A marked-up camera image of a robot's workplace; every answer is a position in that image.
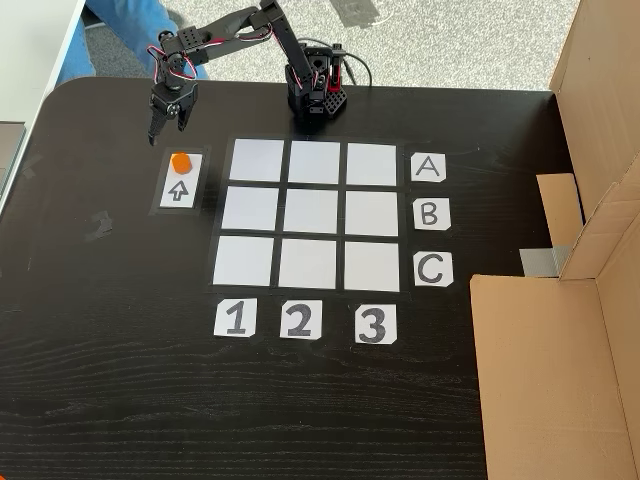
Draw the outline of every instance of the black cable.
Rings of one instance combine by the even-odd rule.
[[[300,41],[300,42],[319,43],[320,45],[324,45],[325,47],[331,48],[331,45],[329,45],[327,42],[323,42],[322,40],[318,40],[317,38],[300,37],[298,39],[298,41]],[[345,55],[355,58],[356,60],[358,60],[360,63],[362,63],[364,65],[364,68],[367,69],[367,73],[369,74],[369,86],[371,86],[373,84],[373,77],[371,75],[371,70],[369,70],[369,66],[366,64],[366,62],[364,60],[362,60],[360,57],[356,57],[355,55],[353,55],[351,53],[347,53]],[[356,79],[355,79],[355,77],[353,75],[353,70],[351,69],[351,65],[349,65],[349,62],[347,62],[346,59],[343,61],[343,63],[344,63],[344,68],[347,71],[347,75],[349,76],[349,79],[351,80],[351,83],[353,83],[354,85],[357,85],[358,82],[356,82]]]
[[[354,55],[353,53],[345,53],[344,55],[345,55],[345,57],[351,57],[351,58],[356,59],[357,61],[359,61],[364,66],[364,68],[367,69],[367,74],[369,75],[369,86],[372,86],[373,85],[373,75],[371,75],[371,69],[369,68],[369,65],[367,65],[367,62],[362,60],[357,55]]]

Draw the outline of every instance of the wood grain surface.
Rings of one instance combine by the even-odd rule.
[[[0,475],[485,479],[468,282],[551,246],[535,174],[571,171],[553,96],[349,88],[339,118],[302,128],[285,85],[202,82],[187,130],[152,148],[149,87],[76,80],[43,106],[0,222]],[[447,154],[447,180],[412,184],[405,207],[411,227],[413,198],[448,197],[453,226],[409,228],[401,262],[452,252],[455,282],[397,301],[393,345],[354,342],[350,294],[323,299],[317,341],[280,339],[295,296],[269,294],[254,337],[213,337],[229,140],[292,135]],[[164,149],[205,145],[200,214],[151,214]],[[103,211],[113,229],[88,241]]]

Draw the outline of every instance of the cardboard flap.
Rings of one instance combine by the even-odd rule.
[[[474,276],[490,480],[636,471],[594,280]]]
[[[637,0],[583,0],[553,85],[586,217],[640,151],[638,18]]]
[[[640,459],[640,216],[618,243],[597,283],[631,445]]]
[[[636,160],[620,183],[611,185],[591,218],[587,220],[560,278],[596,278],[638,214],[640,161]]]
[[[582,2],[578,4],[578,8],[573,17],[573,22],[571,23],[571,28],[569,29],[569,33],[567,34],[567,38],[565,39],[562,52],[560,53],[560,57],[558,58],[558,62],[556,63],[556,68],[553,71],[551,82],[549,83],[549,90],[554,93],[558,93],[560,91],[560,88],[562,87],[562,81],[564,80],[564,74],[567,71],[569,56],[571,55],[571,45],[573,43],[573,32],[578,28],[577,22],[575,20],[580,14],[581,6]]]
[[[537,179],[552,245],[573,245],[582,229],[582,213],[573,175],[537,175]]]

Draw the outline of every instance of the person's leg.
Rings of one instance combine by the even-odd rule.
[[[76,29],[71,37],[69,50],[62,62],[60,75],[56,85],[60,85],[68,80],[77,77],[91,77],[96,74],[91,59],[89,58],[89,50],[87,50],[87,41],[84,37],[84,23],[78,20]]]
[[[124,44],[136,54],[149,74],[154,60],[147,53],[149,45],[158,46],[158,34],[163,30],[176,32],[178,27],[169,18],[158,0],[87,0],[87,7],[95,13]],[[202,66],[196,67],[198,78],[207,78]]]

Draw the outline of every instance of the orange game piece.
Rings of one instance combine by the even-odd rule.
[[[173,165],[173,169],[176,173],[179,173],[180,175],[184,175],[191,171],[191,159],[189,158],[189,155],[184,152],[176,152],[171,155],[171,165]]]

